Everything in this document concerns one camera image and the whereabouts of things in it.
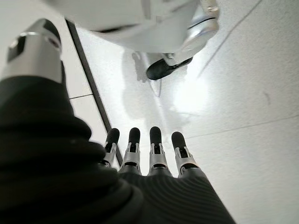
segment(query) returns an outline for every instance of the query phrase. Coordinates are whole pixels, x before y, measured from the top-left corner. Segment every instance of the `white floor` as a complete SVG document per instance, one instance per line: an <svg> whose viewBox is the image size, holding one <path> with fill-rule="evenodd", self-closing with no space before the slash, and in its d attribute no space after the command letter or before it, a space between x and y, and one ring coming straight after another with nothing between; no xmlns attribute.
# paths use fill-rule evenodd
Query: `white floor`
<svg viewBox="0 0 299 224"><path fill-rule="evenodd" d="M181 131L238 223L297 223L299 1L218 3L218 34L161 81L147 80L146 55L77 30L122 153L141 130L144 175L150 128L161 128L174 175L170 139Z"/></svg>
<svg viewBox="0 0 299 224"><path fill-rule="evenodd" d="M59 31L63 48L61 58L75 115L92 129L91 140L103 144L107 132L63 16L37 0L0 1L0 70L6 64L7 48L14 38L40 18L52 21ZM119 168L116 160L114 162L114 167Z"/></svg>

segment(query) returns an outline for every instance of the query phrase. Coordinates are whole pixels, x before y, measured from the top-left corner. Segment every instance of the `dark floor strip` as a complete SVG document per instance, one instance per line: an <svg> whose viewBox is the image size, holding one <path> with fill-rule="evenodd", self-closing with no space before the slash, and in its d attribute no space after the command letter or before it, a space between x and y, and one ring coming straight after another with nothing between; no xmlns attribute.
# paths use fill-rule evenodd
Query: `dark floor strip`
<svg viewBox="0 0 299 224"><path fill-rule="evenodd" d="M100 98L100 94L99 94L98 88L97 88L97 86L95 84L95 81L93 79L93 75L92 75L92 72L90 70L89 64L87 62L85 53L83 51L83 48L82 48L82 45L81 45L81 42L80 42L77 30L76 30L76 27L75 27L75 25L72 22L70 22L68 20L65 20L65 21L66 21L66 24L67 24L67 26L69 28L71 37L73 39L75 48L77 50L79 59L80 59L81 64L82 64L83 70L84 70L84 72L86 74L87 81L88 81L88 83L90 85L90 88L92 90L94 100L95 100L95 102L97 104L97 107L99 109L100 115L101 115L101 117L103 119L104 126L105 126L105 128L106 128L106 130L108 132L108 131L111 130L111 125L110 125L107 113L105 111L103 102L102 102L102 100ZM121 153L120 153L120 150L119 150L118 146L117 146L117 149L116 149L116 158L117 158L117 161L118 161L119 165L121 166L121 164L122 164L122 156L121 156Z"/></svg>

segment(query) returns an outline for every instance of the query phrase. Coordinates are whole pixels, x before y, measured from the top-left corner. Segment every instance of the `silver metal joint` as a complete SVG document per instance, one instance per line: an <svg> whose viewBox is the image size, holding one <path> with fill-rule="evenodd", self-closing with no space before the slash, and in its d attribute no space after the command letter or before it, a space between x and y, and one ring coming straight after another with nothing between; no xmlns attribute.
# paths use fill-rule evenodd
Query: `silver metal joint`
<svg viewBox="0 0 299 224"><path fill-rule="evenodd" d="M136 168L140 172L140 150L139 150L139 143L136 143L135 146L131 145L132 143L128 143L127 150L125 152L125 156L123 158L123 162L121 165L121 169L128 165L133 165L136 166Z"/></svg>
<svg viewBox="0 0 299 224"><path fill-rule="evenodd" d="M150 153L149 153L149 171L150 172L154 168L154 165L156 165L156 164L162 164L165 166L165 168L168 169L165 152L163 150L162 143L159 143L158 148L155 148L154 143L152 143L150 145Z"/></svg>
<svg viewBox="0 0 299 224"><path fill-rule="evenodd" d="M180 175L183 173L184 165L186 164L192 164L195 167L199 168L198 164L195 162L193 155L189 152L188 148L185 146L184 149L185 149L184 157L182 157L179 147L176 147L174 150L174 153L176 155L178 173Z"/></svg>
<svg viewBox="0 0 299 224"><path fill-rule="evenodd" d="M106 148L108 142L106 141L104 144L104 148ZM106 152L106 155L102 161L103 164L105 164L106 167L111 167L113 164L113 160L115 157L115 153L116 153L116 144L112 143L112 147L110 152Z"/></svg>

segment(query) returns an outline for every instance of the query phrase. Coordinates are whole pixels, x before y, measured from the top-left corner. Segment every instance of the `tile grout line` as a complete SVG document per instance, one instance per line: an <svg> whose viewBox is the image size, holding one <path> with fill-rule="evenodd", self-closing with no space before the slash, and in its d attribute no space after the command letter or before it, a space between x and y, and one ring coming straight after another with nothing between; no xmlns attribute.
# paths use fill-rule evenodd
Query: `tile grout line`
<svg viewBox="0 0 299 224"><path fill-rule="evenodd" d="M263 123L259 123L259 124L255 124L255 125L247 125L247 126L243 126L243 127L233 128L233 129L230 129L230 130L220 131L220 132L213 132L213 133L208 133L208 134L196 135L196 136L192 136L192 137L187 137L185 139L202 137L202 136L207 136L207 135L212 135L212 134L220 134L220 133L225 133L225 132L230 132L230 131L236 131L236 130L240 130L240 129L244 129L244 128L249 128L249 127L256 127L256 126L260 126L260 125L267 125L267 124L279 122L279 121L282 121L282 120L288 120L288 119L292 119L292 118L297 118L297 117L299 117L299 114L295 115L295 116L292 116L292 117L288 117L288 118L281 118L281 119L277 119L277 120L271 120L271 121L267 121L267 122L263 122Z"/></svg>
<svg viewBox="0 0 299 224"><path fill-rule="evenodd" d="M87 96L92 96L93 94L86 94L86 95L83 95L83 96L79 96L79 97L72 97L72 98L69 98L69 99L77 99L77 98L81 98L81 97L87 97Z"/></svg>

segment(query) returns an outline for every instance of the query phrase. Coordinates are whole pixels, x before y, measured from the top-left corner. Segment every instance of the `black rubber pad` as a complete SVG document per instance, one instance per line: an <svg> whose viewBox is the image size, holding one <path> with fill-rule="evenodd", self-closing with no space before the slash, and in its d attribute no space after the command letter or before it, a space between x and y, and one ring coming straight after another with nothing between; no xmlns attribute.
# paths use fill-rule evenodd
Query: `black rubber pad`
<svg viewBox="0 0 299 224"><path fill-rule="evenodd" d="M171 136L171 140L174 149L176 147L184 148L186 146L185 139L181 132L174 132Z"/></svg>
<svg viewBox="0 0 299 224"><path fill-rule="evenodd" d="M139 141L140 141L140 131L137 127L133 127L129 134L129 142L135 144L135 143L139 143Z"/></svg>
<svg viewBox="0 0 299 224"><path fill-rule="evenodd" d="M119 137L120 131L117 128L112 128L107 135L106 141L117 145Z"/></svg>
<svg viewBox="0 0 299 224"><path fill-rule="evenodd" d="M155 145L159 145L162 143L161 130L158 127L152 127L149 132L150 143L154 143Z"/></svg>

